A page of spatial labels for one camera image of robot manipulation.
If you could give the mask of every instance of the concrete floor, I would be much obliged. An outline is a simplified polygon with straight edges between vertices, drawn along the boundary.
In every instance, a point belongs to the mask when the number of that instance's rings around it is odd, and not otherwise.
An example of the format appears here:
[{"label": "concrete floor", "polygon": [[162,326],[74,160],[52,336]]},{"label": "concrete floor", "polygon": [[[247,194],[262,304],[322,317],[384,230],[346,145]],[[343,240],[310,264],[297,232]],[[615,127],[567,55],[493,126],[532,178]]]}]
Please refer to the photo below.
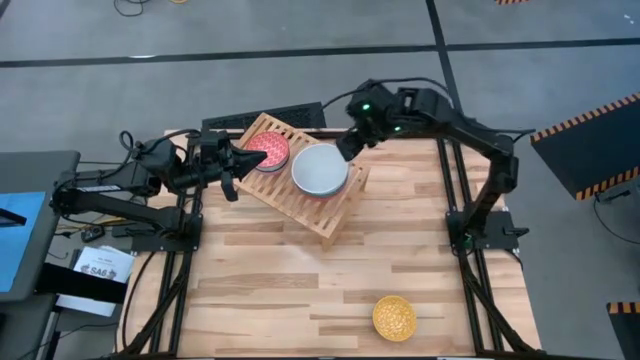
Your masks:
[{"label": "concrete floor", "polygon": [[[436,0],[449,44],[631,38],[636,0]],[[433,45],[420,0],[152,0],[122,18],[111,1],[13,0],[0,19],[0,65],[67,59],[309,47]],[[638,91],[640,46],[451,52],[465,111],[495,127],[544,128]],[[198,127],[202,118],[326,101],[369,77],[443,80],[435,52],[39,68],[0,68],[0,151],[76,149],[118,161],[120,130],[139,139]],[[345,127],[343,103],[330,127]],[[621,359],[605,311],[637,301],[640,248],[608,234],[589,202],[576,202],[522,141],[518,189],[507,198],[522,240],[536,324],[550,353]],[[640,239],[635,203],[601,208],[618,232]],[[63,253],[79,241],[55,239]],[[56,359],[108,353],[112,332],[61,341]]]}]

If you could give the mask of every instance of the wooden table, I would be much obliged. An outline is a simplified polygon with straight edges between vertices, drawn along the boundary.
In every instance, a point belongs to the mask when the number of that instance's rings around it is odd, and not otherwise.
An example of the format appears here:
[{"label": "wooden table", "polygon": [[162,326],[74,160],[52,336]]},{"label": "wooden table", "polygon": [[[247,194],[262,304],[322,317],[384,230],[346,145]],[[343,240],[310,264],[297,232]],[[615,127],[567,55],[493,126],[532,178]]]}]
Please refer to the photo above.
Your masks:
[{"label": "wooden table", "polygon": [[[488,161],[469,149],[463,153],[475,196]],[[250,195],[228,203],[216,184],[204,192],[204,233],[193,256],[179,356],[473,354],[435,141],[387,141],[364,150],[358,161],[371,166],[365,194],[329,252],[311,232]],[[175,197],[162,193],[150,204],[175,205]],[[496,305],[539,347],[520,266],[504,251],[485,254]],[[136,259],[132,279],[147,256]],[[129,341],[156,306],[164,259],[155,256],[136,290]],[[403,343],[381,338],[371,321],[375,303],[392,294],[406,298],[418,315],[416,334]],[[165,325],[161,350],[169,332]]]}]

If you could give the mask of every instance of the woven bowl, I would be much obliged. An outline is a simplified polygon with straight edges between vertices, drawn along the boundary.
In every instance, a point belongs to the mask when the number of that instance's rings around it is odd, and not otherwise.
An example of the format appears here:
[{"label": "woven bowl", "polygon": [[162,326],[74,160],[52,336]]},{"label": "woven bowl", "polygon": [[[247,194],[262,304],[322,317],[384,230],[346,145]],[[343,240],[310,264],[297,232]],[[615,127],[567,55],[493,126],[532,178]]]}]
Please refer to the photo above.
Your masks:
[{"label": "woven bowl", "polygon": [[400,296],[385,296],[373,308],[373,326],[389,341],[405,341],[416,331],[416,313]]}]

